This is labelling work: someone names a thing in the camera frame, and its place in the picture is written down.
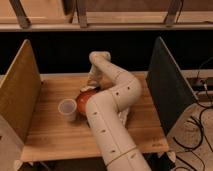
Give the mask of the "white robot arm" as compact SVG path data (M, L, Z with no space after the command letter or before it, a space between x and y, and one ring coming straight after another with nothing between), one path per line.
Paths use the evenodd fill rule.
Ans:
M92 75L104 73L114 86L90 97L86 116L108 171L151 171L118 117L141 96L140 81L110 62L108 52L91 52Z

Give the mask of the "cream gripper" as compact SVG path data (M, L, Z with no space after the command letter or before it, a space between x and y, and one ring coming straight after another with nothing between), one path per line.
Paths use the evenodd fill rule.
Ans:
M92 87L99 87L103 74L99 69L92 68L88 74L87 85Z

